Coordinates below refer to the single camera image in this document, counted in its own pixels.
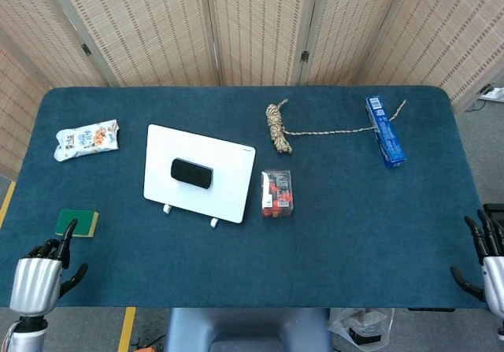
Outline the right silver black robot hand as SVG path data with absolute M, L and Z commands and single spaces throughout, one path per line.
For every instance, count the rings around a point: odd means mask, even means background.
M 472 235 L 484 286 L 471 284 L 457 267 L 452 266 L 450 273 L 464 292 L 484 302 L 491 313 L 503 320 L 503 226 L 483 209 L 476 213 L 481 226 L 469 216 L 464 216 L 464 221 Z

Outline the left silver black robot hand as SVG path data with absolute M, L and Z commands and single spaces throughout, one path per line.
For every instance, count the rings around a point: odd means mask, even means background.
M 60 239 L 48 239 L 18 261 L 9 301 L 12 311 L 22 317 L 43 317 L 84 278 L 86 263 L 69 280 L 61 280 L 69 267 L 71 239 L 77 225 L 78 220 L 72 219 Z

